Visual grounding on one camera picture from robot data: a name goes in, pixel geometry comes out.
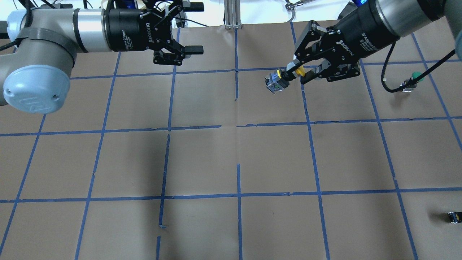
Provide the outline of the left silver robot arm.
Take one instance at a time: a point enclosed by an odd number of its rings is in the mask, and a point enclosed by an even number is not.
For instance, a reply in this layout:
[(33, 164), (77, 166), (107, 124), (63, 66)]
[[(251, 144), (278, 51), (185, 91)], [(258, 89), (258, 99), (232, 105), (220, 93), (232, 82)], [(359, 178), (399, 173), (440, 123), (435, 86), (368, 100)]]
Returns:
[(70, 89), (77, 54), (153, 51), (153, 63), (180, 66), (201, 45), (182, 46), (172, 34), (172, 20), (181, 13), (203, 12), (202, 2), (144, 0), (130, 8), (109, 0), (100, 9), (33, 8), (14, 10), (7, 18), (13, 54), (1, 56), (1, 105), (28, 113), (49, 114), (61, 109)]

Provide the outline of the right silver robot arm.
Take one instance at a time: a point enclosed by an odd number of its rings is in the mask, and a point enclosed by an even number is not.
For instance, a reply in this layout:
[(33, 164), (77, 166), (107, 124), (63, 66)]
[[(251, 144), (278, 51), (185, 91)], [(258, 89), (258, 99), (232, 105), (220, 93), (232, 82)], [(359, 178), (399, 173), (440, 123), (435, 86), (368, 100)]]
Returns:
[(399, 39), (446, 17), (461, 58), (460, 0), (368, 0), (335, 25), (311, 20), (296, 42), (295, 59), (278, 74), (302, 84), (315, 79), (339, 81), (360, 74), (358, 62)]

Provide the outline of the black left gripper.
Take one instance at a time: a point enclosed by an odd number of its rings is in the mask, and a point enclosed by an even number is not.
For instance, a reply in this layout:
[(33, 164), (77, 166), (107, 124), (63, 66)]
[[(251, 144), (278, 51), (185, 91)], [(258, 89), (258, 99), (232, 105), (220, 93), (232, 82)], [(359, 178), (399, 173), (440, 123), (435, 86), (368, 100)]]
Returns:
[(153, 63), (180, 65), (181, 56), (203, 55), (201, 45), (182, 46), (172, 36), (171, 21), (180, 11), (204, 12), (203, 2), (171, 0), (158, 9), (158, 0), (144, 0), (145, 10), (119, 8), (120, 0), (109, 0), (103, 11), (103, 26), (109, 49), (114, 52), (152, 50)]

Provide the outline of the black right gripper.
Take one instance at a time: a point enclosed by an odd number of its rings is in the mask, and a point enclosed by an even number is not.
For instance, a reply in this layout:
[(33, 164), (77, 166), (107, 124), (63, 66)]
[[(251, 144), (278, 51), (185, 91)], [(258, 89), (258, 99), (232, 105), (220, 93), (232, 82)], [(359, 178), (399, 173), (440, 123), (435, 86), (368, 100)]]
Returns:
[(377, 7), (358, 7), (337, 24), (323, 28), (309, 21), (295, 44), (294, 60), (287, 64), (294, 71), (309, 61), (324, 59), (300, 79), (307, 84), (315, 78), (337, 81), (359, 74), (358, 61), (399, 39), (387, 27)]

